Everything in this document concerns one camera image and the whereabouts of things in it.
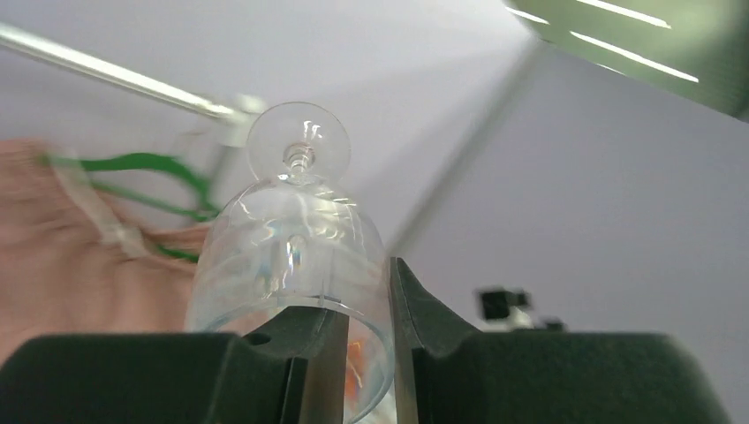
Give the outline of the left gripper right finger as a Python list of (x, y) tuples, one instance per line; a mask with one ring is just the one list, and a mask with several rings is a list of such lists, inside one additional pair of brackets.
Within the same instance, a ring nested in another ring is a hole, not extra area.
[(390, 261), (401, 423), (727, 423), (697, 360), (657, 333), (484, 332)]

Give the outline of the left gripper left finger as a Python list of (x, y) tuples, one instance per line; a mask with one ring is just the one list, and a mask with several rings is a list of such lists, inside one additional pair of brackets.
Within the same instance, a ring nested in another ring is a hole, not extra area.
[(257, 330), (37, 337), (1, 369), (4, 423), (338, 423), (349, 319), (289, 307)]

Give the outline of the clear wine glass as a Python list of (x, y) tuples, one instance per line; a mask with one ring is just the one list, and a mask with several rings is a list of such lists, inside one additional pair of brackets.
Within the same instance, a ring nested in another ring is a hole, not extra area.
[(389, 256), (380, 234), (339, 185), (351, 143), (342, 123), (310, 102), (286, 102), (253, 123), (246, 153), (255, 181), (210, 226), (193, 279), (185, 329), (247, 333), (287, 307), (319, 307), (350, 320), (347, 345), (367, 360), (364, 420), (394, 374)]

